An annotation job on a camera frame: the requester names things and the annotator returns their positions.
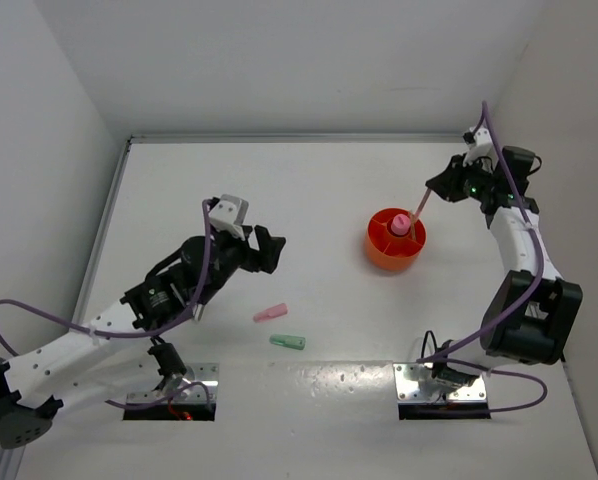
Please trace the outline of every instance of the metal base plate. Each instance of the metal base plate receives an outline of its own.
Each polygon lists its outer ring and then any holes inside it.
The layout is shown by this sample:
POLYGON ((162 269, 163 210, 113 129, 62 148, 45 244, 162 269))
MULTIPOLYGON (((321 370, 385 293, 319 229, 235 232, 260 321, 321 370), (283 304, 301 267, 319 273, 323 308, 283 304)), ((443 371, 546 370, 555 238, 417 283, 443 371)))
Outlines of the metal base plate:
POLYGON ((452 390, 431 377, 431 368, 432 364, 393 364, 400 419, 490 418, 483 378, 452 390))
MULTIPOLYGON (((219 389, 219 364, 218 363, 187 363, 188 374, 186 378, 202 382, 210 392, 210 404, 215 408, 217 404, 217 391, 219 389)), ((143 404, 151 403, 162 398, 158 390, 149 392, 132 392, 126 397, 126 403, 143 404)), ((201 387, 192 387, 190 392, 172 399, 172 405, 206 405, 206 396, 201 387)))

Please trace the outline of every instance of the green peg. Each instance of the green peg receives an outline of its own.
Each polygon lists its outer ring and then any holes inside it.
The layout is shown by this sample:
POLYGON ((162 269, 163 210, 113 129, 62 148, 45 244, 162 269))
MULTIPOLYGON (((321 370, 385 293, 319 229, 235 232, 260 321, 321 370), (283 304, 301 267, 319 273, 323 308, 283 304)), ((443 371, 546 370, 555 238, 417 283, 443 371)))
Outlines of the green peg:
POLYGON ((280 347, 293 348, 294 350, 303 350, 306 346, 304 337, 295 337, 294 335, 271 335, 270 343, 280 347))

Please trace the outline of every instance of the pink cap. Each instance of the pink cap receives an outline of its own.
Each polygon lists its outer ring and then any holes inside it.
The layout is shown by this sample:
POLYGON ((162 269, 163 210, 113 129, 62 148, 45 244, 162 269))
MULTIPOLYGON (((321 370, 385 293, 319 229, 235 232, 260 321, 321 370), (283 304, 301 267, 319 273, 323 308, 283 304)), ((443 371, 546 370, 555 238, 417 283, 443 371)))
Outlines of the pink cap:
POLYGON ((280 303, 274 307, 266 308, 262 312, 257 313, 253 320, 257 323, 272 320, 273 318, 281 317, 288 313, 288 306, 285 303, 280 303))
POLYGON ((399 237, 404 236, 410 230, 410 218, 408 215, 400 213, 399 215, 395 216, 392 219, 392 223, 390 224, 390 231, 399 237))

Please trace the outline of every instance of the orange cup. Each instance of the orange cup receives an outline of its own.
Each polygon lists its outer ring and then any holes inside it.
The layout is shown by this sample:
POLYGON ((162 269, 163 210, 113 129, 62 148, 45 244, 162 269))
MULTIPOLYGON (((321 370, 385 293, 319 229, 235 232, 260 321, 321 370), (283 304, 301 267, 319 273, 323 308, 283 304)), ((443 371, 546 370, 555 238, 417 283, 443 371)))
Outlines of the orange cup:
POLYGON ((426 229, 417 219, 410 225, 407 233, 397 235, 396 228, 392 228, 393 221, 401 221, 401 215, 411 217, 408 210, 401 208, 386 208, 375 213, 368 223, 364 249, 366 255, 377 267, 391 272, 405 270, 415 259, 426 244, 426 229))

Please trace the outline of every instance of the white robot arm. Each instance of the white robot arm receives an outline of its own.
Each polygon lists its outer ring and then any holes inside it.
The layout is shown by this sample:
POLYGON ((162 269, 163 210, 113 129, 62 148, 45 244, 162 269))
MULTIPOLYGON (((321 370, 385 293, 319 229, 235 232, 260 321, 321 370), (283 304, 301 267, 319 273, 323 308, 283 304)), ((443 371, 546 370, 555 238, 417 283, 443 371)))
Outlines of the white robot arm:
POLYGON ((508 273, 482 322, 482 331, 495 323, 496 327, 464 345, 458 345, 463 341, 449 340, 424 359, 434 363, 433 378, 452 388, 471 384, 484 368, 511 363, 555 363, 561 358, 582 301, 579 285, 566 282, 550 261, 538 228, 539 209, 534 199, 525 196, 536 155, 517 147, 502 150, 519 193, 519 198, 515 198, 504 166, 501 162, 493 166, 486 156, 493 147, 490 132, 482 127, 468 132, 464 139, 468 152, 453 156, 446 170, 428 180, 426 186, 449 202, 466 198, 480 202, 508 273), (520 210, 519 201, 525 212, 520 210), (520 300, 519 307, 506 313, 520 300))
POLYGON ((137 389, 158 389, 167 400, 190 383, 174 346, 159 335, 189 320, 193 307, 205 306, 237 269, 273 273, 286 243, 283 237, 271 237, 265 227, 243 225, 245 200, 223 195, 206 203, 210 238, 186 240, 96 318, 72 325, 62 337, 25 355, 0 358, 4 449, 34 441, 55 417, 75 409, 137 389), (248 244, 253 230, 258 250, 248 244), (97 368, 131 347, 140 352, 131 361, 97 368))

